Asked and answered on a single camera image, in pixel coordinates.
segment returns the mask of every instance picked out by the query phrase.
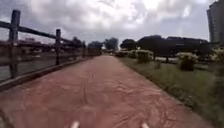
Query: building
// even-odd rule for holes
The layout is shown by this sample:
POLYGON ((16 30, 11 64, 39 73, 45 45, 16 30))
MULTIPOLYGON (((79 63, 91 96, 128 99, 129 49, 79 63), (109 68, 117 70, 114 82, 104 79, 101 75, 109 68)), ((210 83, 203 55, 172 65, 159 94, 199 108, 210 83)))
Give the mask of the building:
POLYGON ((210 41, 224 43, 224 0, 215 1, 207 10, 210 41))

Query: metal railing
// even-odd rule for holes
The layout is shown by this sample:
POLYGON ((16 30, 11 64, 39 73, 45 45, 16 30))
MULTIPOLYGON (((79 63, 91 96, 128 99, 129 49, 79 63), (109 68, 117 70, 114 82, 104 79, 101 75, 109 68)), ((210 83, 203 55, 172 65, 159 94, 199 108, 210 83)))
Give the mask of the metal railing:
POLYGON ((18 75, 18 65, 24 61, 36 61, 36 60, 54 60, 54 65, 59 65, 67 61, 76 59, 75 50, 77 47, 65 45, 66 43, 75 44, 72 40, 68 40, 61 37, 61 30, 57 29, 54 34, 48 34, 41 32, 35 29, 27 28, 20 26, 20 16, 21 12, 19 10, 13 10, 11 23, 0 21, 0 28, 9 29, 9 39, 6 42, 0 42, 0 48, 3 47, 7 49, 8 62, 5 62, 6 65, 9 65, 10 77, 11 79, 16 78, 18 75), (53 45, 41 44, 41 43, 26 43, 18 40, 19 32, 34 34, 41 37, 47 37, 54 39, 55 43, 53 45), (35 53, 19 53, 18 51, 22 48, 30 48, 33 51, 38 49, 41 52, 35 53))

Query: bush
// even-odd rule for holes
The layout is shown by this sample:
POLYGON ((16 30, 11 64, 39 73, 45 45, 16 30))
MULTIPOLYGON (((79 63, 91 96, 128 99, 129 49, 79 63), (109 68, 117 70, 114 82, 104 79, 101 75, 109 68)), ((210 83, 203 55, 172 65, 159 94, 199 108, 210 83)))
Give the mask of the bush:
POLYGON ((129 51, 128 57, 129 58, 137 58, 136 51, 135 50, 129 51))
POLYGON ((152 52, 147 50, 137 50, 138 63, 146 63, 152 60, 152 52))
POLYGON ((126 57, 128 55, 128 51, 117 51, 115 52, 116 57, 126 57))
POLYGON ((192 53, 178 53, 179 68, 185 71, 193 71, 194 64, 197 62, 197 56, 192 53))
POLYGON ((215 50, 215 55, 213 56, 213 60, 220 64, 224 64, 224 50, 222 49, 215 50))
POLYGON ((215 85, 213 87, 213 95, 217 102, 224 107, 224 50, 216 50, 213 60, 216 61, 215 85))

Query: green lawn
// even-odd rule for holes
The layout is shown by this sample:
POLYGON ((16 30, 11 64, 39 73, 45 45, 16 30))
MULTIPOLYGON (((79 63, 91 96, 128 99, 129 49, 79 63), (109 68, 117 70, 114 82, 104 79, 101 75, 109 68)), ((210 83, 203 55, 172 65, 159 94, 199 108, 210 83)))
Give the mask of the green lawn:
POLYGON ((156 69, 156 62, 138 64, 135 59, 120 60, 210 120, 215 126, 224 128, 224 108, 221 108, 211 95, 213 73, 201 70, 181 71, 176 65, 165 63, 160 69, 156 69))

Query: brick pavement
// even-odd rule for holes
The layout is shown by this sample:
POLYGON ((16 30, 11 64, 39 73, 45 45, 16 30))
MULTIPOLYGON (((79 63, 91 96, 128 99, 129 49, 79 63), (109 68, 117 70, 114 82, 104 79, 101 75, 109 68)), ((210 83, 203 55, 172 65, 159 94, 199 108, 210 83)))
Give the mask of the brick pavement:
POLYGON ((15 128, 212 128, 141 75, 101 56, 0 94, 15 128))

